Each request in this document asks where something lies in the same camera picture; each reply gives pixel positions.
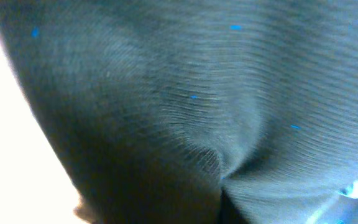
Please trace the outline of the black garment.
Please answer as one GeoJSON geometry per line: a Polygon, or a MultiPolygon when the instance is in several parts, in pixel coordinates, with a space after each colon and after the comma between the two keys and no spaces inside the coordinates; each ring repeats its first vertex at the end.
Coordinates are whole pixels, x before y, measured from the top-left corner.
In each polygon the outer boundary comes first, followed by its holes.
{"type": "Polygon", "coordinates": [[[104,223],[307,223],[358,180],[358,1],[0,1],[104,223]]]}

